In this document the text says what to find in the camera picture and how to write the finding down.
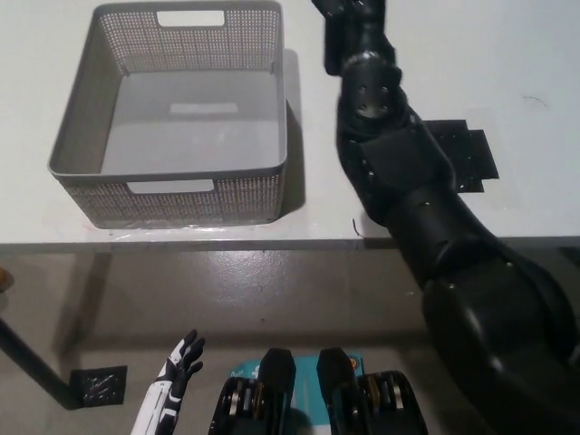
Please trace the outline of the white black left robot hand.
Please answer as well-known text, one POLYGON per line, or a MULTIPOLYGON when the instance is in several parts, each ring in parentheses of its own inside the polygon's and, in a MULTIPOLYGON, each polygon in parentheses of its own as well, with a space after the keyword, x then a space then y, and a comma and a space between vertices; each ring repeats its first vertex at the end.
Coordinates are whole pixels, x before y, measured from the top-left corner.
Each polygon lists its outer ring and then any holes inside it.
POLYGON ((133 424, 131 435, 172 434, 189 380, 203 362, 205 339, 190 331, 169 354, 148 388, 133 424))

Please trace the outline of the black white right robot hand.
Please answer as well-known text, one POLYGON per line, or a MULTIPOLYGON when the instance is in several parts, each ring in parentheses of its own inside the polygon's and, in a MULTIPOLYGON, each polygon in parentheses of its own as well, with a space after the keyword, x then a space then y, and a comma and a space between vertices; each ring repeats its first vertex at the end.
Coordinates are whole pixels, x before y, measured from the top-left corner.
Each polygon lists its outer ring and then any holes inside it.
POLYGON ((395 50, 385 35, 386 2, 313 1, 324 18, 324 62, 338 69, 359 53, 377 53, 396 63, 395 50))

